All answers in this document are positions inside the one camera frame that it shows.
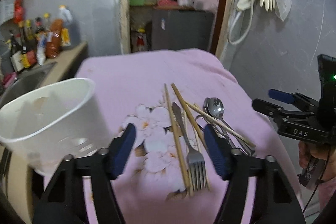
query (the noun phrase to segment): brown package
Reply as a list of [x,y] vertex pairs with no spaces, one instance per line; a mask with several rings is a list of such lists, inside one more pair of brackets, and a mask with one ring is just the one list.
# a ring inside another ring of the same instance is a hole
[[52,35],[48,35],[47,47],[45,50],[45,55],[47,58],[56,58],[59,54],[61,47],[61,32],[62,32],[62,19],[55,19],[50,26],[50,32]]

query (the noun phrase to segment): bolt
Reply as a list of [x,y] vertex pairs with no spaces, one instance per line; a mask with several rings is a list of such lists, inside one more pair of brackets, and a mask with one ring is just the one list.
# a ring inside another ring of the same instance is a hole
[[73,159],[73,156],[72,155],[66,155],[64,158],[63,158],[65,161],[70,161]]
[[273,156],[266,156],[265,158],[268,162],[275,162],[275,158]]
[[242,154],[242,152],[239,149],[236,149],[236,148],[232,149],[231,153],[233,155],[236,155],[236,156],[240,156]]
[[99,152],[98,152],[100,155],[106,155],[109,153],[109,149],[108,148],[102,148],[102,149],[99,149]]

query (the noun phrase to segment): white bag hanging on wall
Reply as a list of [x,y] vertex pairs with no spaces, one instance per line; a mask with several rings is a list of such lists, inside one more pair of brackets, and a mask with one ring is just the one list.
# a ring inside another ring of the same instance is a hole
[[275,7],[275,14],[278,18],[282,21],[286,19],[289,14],[289,11],[292,7],[292,0],[275,0],[276,7]]

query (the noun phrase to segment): refrigerator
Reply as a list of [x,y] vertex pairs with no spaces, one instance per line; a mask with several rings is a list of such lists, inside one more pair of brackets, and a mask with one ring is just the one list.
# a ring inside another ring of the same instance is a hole
[[154,10],[152,50],[208,50],[214,14],[203,10]]

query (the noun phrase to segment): pink cloth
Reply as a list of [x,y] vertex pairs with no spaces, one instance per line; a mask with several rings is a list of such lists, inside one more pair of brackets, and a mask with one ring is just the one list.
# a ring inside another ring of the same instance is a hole
[[[111,139],[120,135],[128,122],[137,127],[137,140],[125,171],[112,182],[127,224],[212,224],[228,185],[216,174],[203,149],[211,190],[196,193],[192,198],[185,195],[175,144],[168,129],[164,83],[168,84],[170,100],[177,103],[171,83],[176,84],[186,101],[200,106],[205,97],[221,99],[226,122],[256,144],[257,157],[275,156],[300,199],[294,167],[268,118],[252,109],[251,99],[234,76],[210,53],[192,49],[94,57],[83,62],[77,77],[95,81],[97,100]],[[190,124],[188,133],[194,144]],[[84,183],[89,220],[95,224],[90,180]],[[255,178],[250,178],[242,223],[250,222],[254,192]]]
[[324,207],[327,205],[330,198],[334,194],[335,190],[336,190],[336,178],[333,178],[319,185],[320,211],[322,211]]

